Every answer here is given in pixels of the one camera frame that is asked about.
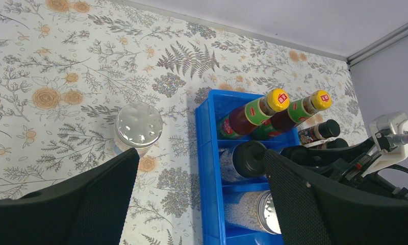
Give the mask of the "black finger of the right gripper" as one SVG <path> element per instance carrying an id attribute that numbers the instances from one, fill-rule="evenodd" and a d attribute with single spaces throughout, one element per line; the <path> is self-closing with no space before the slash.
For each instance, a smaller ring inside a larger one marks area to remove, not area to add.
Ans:
<path id="1" fill-rule="evenodd" d="M 370 137 L 354 146 L 333 149 L 313 149 L 297 145 L 284 148 L 279 153 L 279 164 L 305 168 L 355 169 L 357 162 L 375 147 Z"/>

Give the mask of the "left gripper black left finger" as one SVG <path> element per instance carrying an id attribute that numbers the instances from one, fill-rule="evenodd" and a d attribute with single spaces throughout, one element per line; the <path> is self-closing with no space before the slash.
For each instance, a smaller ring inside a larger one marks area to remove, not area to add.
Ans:
<path id="1" fill-rule="evenodd" d="M 119 244 L 139 160 L 129 149 L 53 186 L 0 200 L 0 244 Z"/>

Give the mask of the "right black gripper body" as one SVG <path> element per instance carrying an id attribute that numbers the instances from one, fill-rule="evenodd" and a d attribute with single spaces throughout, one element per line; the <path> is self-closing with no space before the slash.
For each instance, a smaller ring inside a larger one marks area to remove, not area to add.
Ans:
<path id="1" fill-rule="evenodd" d="M 368 155 L 364 152 L 330 150 L 329 158 L 334 160 L 329 165 L 328 177 L 338 183 L 367 193 L 408 201 L 408 187 L 398 187 L 375 171 L 363 176 L 365 168 L 370 167 L 380 157 L 379 153 Z M 408 174 L 408 168 L 394 164 L 385 169 Z"/>

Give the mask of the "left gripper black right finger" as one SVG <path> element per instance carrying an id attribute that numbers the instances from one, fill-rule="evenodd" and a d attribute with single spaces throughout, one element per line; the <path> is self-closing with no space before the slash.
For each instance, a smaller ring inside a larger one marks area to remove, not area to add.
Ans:
<path id="1" fill-rule="evenodd" d="M 388 182 L 353 188 L 274 150 L 264 167 L 284 244 L 408 244 L 408 198 Z"/>

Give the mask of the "sauce bottle red label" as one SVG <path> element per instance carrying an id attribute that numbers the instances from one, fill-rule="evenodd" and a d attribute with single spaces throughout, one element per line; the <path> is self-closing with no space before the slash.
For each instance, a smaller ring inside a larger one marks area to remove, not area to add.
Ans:
<path id="1" fill-rule="evenodd" d="M 286 110 L 266 120 L 252 132 L 250 137 L 259 141 L 270 140 L 296 128 L 318 112 L 330 108 L 331 105 L 330 94 L 325 90 L 317 90 L 307 97 L 291 102 Z"/>

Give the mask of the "silver lid jar white beads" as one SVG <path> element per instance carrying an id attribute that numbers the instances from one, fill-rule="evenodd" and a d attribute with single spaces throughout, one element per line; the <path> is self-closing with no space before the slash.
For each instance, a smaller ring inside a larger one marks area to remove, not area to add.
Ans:
<path id="1" fill-rule="evenodd" d="M 226 223 L 253 231 L 282 233 L 269 190 L 233 192 L 223 202 Z"/>

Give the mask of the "clear jar black knob lid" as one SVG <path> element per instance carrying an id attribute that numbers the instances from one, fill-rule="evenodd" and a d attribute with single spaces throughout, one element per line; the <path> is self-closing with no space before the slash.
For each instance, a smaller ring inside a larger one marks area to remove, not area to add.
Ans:
<path id="1" fill-rule="evenodd" d="M 223 182 L 241 183 L 265 175 L 264 155 L 267 148 L 259 141 L 251 140 L 227 148 L 219 153 Z"/>

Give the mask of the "yellow cap sauce bottle front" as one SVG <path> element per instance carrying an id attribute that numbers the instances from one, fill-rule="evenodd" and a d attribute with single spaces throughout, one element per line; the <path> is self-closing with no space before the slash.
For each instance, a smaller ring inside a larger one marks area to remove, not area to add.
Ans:
<path id="1" fill-rule="evenodd" d="M 239 106 L 216 123 L 218 139 L 237 140 L 251 134 L 275 114 L 288 108 L 290 98 L 276 88 L 258 99 Z"/>

